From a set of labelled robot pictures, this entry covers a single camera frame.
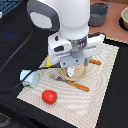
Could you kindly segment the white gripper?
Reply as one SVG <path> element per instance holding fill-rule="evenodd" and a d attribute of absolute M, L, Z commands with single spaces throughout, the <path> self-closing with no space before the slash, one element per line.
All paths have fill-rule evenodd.
<path fill-rule="evenodd" d="M 93 33 L 80 40 L 68 40 L 59 32 L 48 37 L 49 61 L 55 67 L 67 68 L 67 75 L 71 78 L 75 65 L 84 63 L 88 66 L 87 58 L 100 54 L 103 50 L 103 33 Z"/>

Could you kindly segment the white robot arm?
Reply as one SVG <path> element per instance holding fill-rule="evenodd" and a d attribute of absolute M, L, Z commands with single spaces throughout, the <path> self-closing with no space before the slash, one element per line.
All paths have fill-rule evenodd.
<path fill-rule="evenodd" d="M 27 12 L 37 27 L 55 31 L 48 37 L 49 61 L 69 77 L 76 65 L 102 52 L 105 35 L 89 36 L 90 0 L 29 0 Z"/>

